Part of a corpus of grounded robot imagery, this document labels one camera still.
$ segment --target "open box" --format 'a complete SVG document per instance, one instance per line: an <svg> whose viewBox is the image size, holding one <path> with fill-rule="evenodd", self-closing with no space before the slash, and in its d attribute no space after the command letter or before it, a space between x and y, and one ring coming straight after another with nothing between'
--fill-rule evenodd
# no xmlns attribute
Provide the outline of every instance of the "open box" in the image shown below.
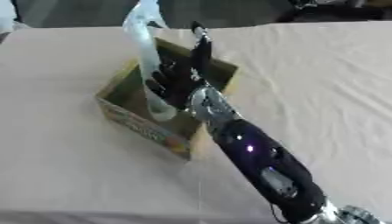
<svg viewBox="0 0 392 224"><path fill-rule="evenodd" d="M191 51L157 38L157 51L161 58L174 61L189 58ZM218 59L212 59L203 77L212 86L228 95L238 67ZM190 159L196 143L206 137L201 122L186 112L178 114L168 122L154 120L146 105L142 78L136 60L132 60L109 84L96 95L103 114L171 150L182 158Z"/></svg>

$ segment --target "robotic arm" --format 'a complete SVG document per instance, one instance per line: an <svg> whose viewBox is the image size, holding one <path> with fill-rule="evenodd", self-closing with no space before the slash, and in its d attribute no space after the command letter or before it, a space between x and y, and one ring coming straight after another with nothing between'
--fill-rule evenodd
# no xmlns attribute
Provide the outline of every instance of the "robotic arm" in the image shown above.
<svg viewBox="0 0 392 224"><path fill-rule="evenodd" d="M201 77L211 57L212 43L201 24L193 23L192 31L198 44L191 61L166 61L152 75L154 80L147 80L147 86L172 106L206 123L213 140L256 190L280 208L288 223L381 223L360 208L335 207L292 154L246 121Z"/></svg>

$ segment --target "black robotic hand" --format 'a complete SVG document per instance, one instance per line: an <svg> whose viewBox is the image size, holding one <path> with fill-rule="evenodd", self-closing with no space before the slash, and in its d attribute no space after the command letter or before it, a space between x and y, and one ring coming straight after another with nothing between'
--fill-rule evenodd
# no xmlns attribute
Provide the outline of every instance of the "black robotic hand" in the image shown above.
<svg viewBox="0 0 392 224"><path fill-rule="evenodd" d="M146 81L152 92L177 109L185 109L189 96L196 89L208 85L201 75L211 58L211 40L206 29L197 22L193 22L192 31L198 43L192 50L190 60L173 62L163 59L159 71L152 74L154 80Z"/></svg>

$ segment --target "wrinkled cloth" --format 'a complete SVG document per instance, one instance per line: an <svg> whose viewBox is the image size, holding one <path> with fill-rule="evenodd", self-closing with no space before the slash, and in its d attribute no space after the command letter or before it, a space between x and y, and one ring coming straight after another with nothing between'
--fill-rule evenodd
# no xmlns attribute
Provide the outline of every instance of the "wrinkled cloth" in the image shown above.
<svg viewBox="0 0 392 224"><path fill-rule="evenodd" d="M129 213L0 212L1 224L274 224L260 219L216 219Z"/></svg>
<svg viewBox="0 0 392 224"><path fill-rule="evenodd" d="M296 155L332 203L385 221L392 218L390 26L209 31L213 56L241 69L230 103ZM188 30L156 34L194 44ZM132 49L119 28L27 29L0 45L0 209L275 223L210 138L186 163L104 119L94 95L136 57Z"/></svg>

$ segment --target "transparent plastic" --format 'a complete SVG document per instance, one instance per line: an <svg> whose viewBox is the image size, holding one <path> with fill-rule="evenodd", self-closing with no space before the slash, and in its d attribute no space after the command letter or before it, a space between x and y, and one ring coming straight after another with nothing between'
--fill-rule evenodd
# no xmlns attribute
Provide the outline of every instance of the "transparent plastic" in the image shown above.
<svg viewBox="0 0 392 224"><path fill-rule="evenodd" d="M0 0L0 33L12 32L15 9L10 0Z"/></svg>
<svg viewBox="0 0 392 224"><path fill-rule="evenodd" d="M126 17L122 27L132 37L137 47L144 92L150 114L155 120L164 122L172 119L177 114L177 110L152 93L144 83L151 77L152 72L158 69L160 64L155 41L148 27L151 22L167 28L159 12L158 0L141 0Z"/></svg>

